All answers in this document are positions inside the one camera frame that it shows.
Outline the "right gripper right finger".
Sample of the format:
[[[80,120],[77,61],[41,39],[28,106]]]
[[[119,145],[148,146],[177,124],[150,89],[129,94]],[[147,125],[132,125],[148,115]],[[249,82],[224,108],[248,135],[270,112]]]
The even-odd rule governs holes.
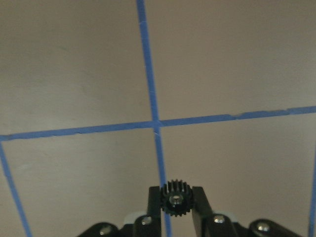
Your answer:
[[[234,237],[235,228],[230,218],[213,212],[202,187],[193,187],[193,223],[197,237]]]

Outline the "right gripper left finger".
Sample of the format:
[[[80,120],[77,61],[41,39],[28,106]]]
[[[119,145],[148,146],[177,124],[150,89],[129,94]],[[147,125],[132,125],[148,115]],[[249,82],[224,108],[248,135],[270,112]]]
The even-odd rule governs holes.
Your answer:
[[[147,212],[133,224],[134,237],[161,237],[160,187],[149,188]]]

